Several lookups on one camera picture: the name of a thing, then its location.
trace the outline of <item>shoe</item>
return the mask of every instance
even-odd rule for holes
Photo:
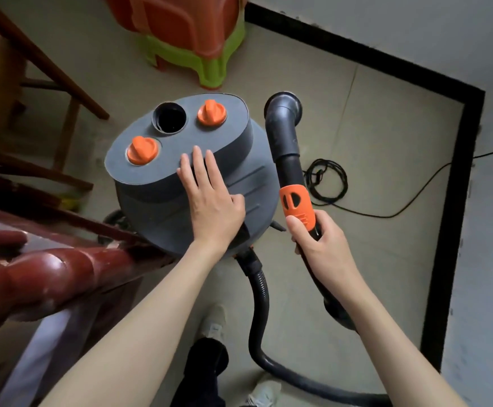
[[[224,344],[224,328],[226,327],[226,310],[221,304],[214,304],[203,317],[196,339],[207,337]]]
[[[247,397],[246,405],[254,407],[273,407],[277,404],[282,383],[278,382],[272,375],[265,373],[254,390]]]

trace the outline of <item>power cord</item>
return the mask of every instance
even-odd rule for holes
[[[493,155],[493,151],[486,153],[486,154],[481,154],[480,156],[474,156],[473,159],[487,157],[487,156],[491,156],[491,155]],[[340,164],[336,163],[335,161],[327,160],[324,158],[317,158],[316,160],[314,160],[312,162],[312,164],[309,166],[309,168],[303,172],[303,176],[305,179],[305,184],[307,186],[307,189],[311,193],[312,197],[315,198],[316,200],[322,202],[322,204],[313,203],[313,205],[318,205],[318,206],[332,205],[332,206],[337,207],[337,208],[344,210],[346,212],[362,215],[364,217],[393,218],[393,217],[400,215],[402,212],[404,212],[414,202],[414,200],[416,200],[418,198],[418,196],[422,193],[422,191],[425,190],[427,185],[429,183],[431,183],[433,178],[435,178],[435,176],[438,173],[440,173],[445,167],[449,166],[450,164],[452,164],[452,162],[444,164],[437,171],[435,171],[435,173],[431,176],[431,178],[429,180],[427,180],[426,184],[423,185],[423,187],[420,189],[420,191],[418,191],[416,193],[416,195],[407,204],[405,204],[405,206],[402,209],[400,209],[398,212],[396,212],[395,214],[392,214],[392,215],[377,215],[377,214],[361,213],[361,212],[350,210],[348,208],[337,205],[336,202],[339,201],[341,198],[345,197],[345,194],[348,191],[349,184],[348,184],[348,177],[346,176],[345,170],[343,169],[343,167]],[[316,187],[318,186],[318,184],[320,184],[322,182],[322,179],[324,178],[324,174],[328,170],[335,171],[343,183],[343,189],[341,190],[341,192],[336,197],[325,197],[325,196],[321,195],[316,190]]]

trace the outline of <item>orange button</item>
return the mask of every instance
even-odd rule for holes
[[[198,120],[206,126],[219,126],[227,116],[226,108],[214,100],[205,100],[198,110]]]
[[[154,138],[137,136],[126,152],[128,160],[135,165],[145,165],[158,155],[158,143]]]

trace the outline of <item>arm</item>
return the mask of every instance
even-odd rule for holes
[[[194,242],[174,269],[58,382],[43,407],[148,406],[165,376],[205,278],[235,237],[244,198],[230,196],[209,151],[193,150],[178,175],[189,196]]]
[[[369,289],[343,231],[326,212],[316,211],[316,216],[323,232],[319,241],[297,218],[286,217],[286,222],[314,275],[351,316],[393,405],[466,407]]]

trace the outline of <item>black baseboard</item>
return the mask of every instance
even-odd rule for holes
[[[245,20],[464,104],[446,189],[420,347],[429,362],[440,370],[461,224],[485,92],[256,4],[246,5]]]

